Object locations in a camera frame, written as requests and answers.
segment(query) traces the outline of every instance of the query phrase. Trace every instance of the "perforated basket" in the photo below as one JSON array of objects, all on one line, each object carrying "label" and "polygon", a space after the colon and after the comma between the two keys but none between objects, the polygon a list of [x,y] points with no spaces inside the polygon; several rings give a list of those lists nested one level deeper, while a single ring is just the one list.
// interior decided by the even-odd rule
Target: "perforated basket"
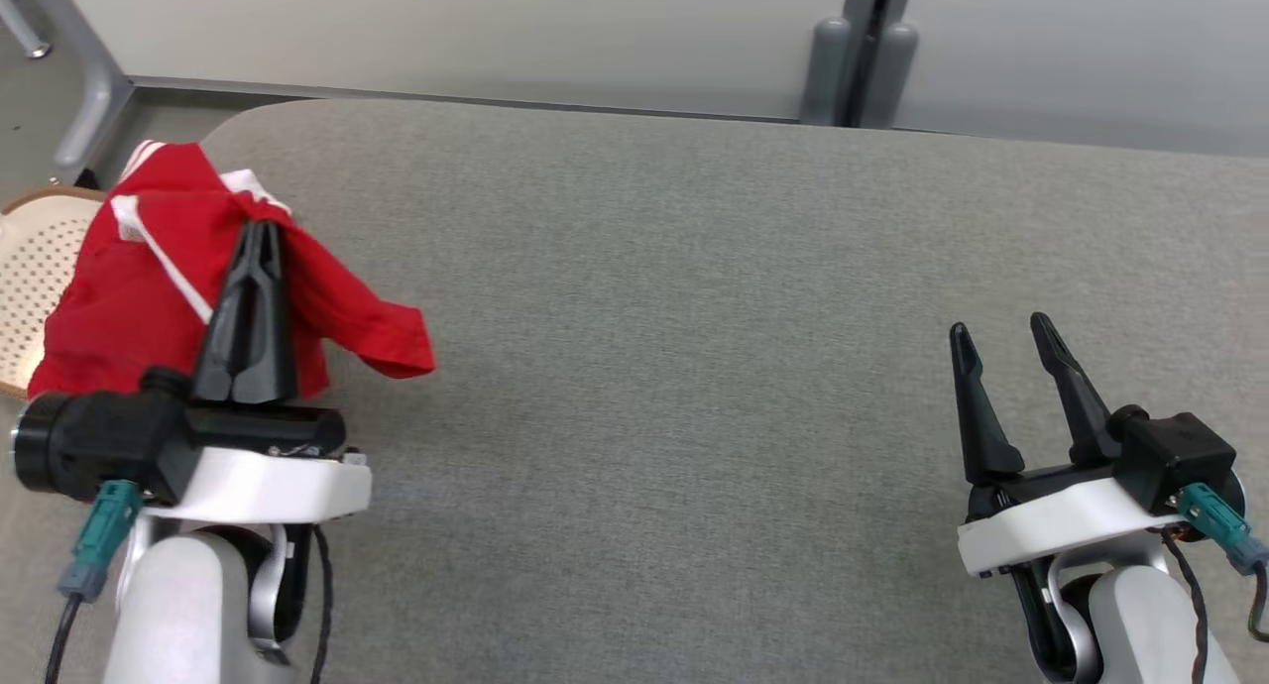
[{"label": "perforated basket", "polygon": [[81,188],[46,188],[0,211],[0,392],[27,397],[44,357],[44,319],[75,269],[104,199]]}]

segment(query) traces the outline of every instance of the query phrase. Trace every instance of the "black cable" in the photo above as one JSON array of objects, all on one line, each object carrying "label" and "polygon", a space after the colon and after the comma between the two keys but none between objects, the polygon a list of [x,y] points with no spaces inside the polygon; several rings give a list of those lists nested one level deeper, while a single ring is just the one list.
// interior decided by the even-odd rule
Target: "black cable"
[{"label": "black cable", "polygon": [[330,641],[331,610],[335,607],[335,574],[330,566],[330,544],[321,525],[313,525],[317,555],[321,557],[321,633],[317,635],[317,655],[313,657],[311,684],[321,684],[321,670],[326,666],[326,643]]},{"label": "black cable", "polygon": [[1198,577],[1194,576],[1189,561],[1181,553],[1181,549],[1176,547],[1176,542],[1173,541],[1171,530],[1164,532],[1164,546],[1176,558],[1176,565],[1181,569],[1181,576],[1190,588],[1190,599],[1194,600],[1194,617],[1198,618],[1198,624],[1194,626],[1194,645],[1198,647],[1198,654],[1194,655],[1194,669],[1190,670],[1190,680],[1193,684],[1203,684],[1203,678],[1207,675],[1207,604],[1203,602],[1203,590],[1198,586]]},{"label": "black cable", "polygon": [[75,624],[75,615],[79,605],[84,602],[84,595],[66,595],[66,609],[62,610],[62,621],[57,624],[57,635],[53,635],[53,648],[48,652],[48,666],[44,668],[44,684],[57,684],[62,673],[62,655],[66,654],[66,641],[71,637],[71,626]]},{"label": "black cable", "polygon": [[1265,614],[1265,599],[1269,598],[1269,574],[1265,572],[1265,563],[1255,567],[1256,595],[1251,600],[1251,614],[1247,615],[1247,632],[1256,642],[1269,642],[1269,632],[1260,629],[1260,617]]}]

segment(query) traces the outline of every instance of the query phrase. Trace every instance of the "cable connector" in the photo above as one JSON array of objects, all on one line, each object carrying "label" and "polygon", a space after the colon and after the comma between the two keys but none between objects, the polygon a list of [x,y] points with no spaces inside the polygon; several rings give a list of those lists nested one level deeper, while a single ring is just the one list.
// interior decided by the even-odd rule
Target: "cable connector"
[{"label": "cable connector", "polygon": [[80,530],[71,553],[75,562],[66,569],[57,590],[67,598],[80,595],[95,603],[105,589],[110,561],[119,549],[137,514],[141,513],[141,491],[131,481],[107,481],[96,494],[88,520]]},{"label": "cable connector", "polygon": [[1176,511],[1221,546],[1239,575],[1251,575],[1256,565],[1269,563],[1269,548],[1251,537],[1251,525],[1206,483],[1190,483],[1181,489]]}]

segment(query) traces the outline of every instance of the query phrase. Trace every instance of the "white wall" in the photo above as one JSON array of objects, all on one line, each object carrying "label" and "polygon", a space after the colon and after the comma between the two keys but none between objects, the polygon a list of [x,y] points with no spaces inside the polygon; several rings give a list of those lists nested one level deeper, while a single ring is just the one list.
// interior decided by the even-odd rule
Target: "white wall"
[{"label": "white wall", "polygon": [[844,0],[75,0],[128,75],[797,115]]},{"label": "white wall", "polygon": [[1269,0],[910,0],[897,126],[1269,156]]}]

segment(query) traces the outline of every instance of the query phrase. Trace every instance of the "gray tabletop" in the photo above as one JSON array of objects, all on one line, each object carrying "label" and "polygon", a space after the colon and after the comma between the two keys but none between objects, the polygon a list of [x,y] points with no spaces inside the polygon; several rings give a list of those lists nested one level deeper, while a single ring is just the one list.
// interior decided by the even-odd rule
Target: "gray tabletop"
[{"label": "gray tabletop", "polygon": [[[958,320],[1030,466],[1068,445],[1043,310],[1112,409],[1232,440],[1269,523],[1269,161],[426,102],[266,107],[204,147],[437,349],[409,382],[331,350],[376,472],[329,528],[332,683],[1038,680],[1011,584],[956,549]],[[0,665],[33,674],[79,511],[0,497]],[[1250,582],[1189,552],[1256,680]],[[67,681],[108,641],[85,619]]]}]

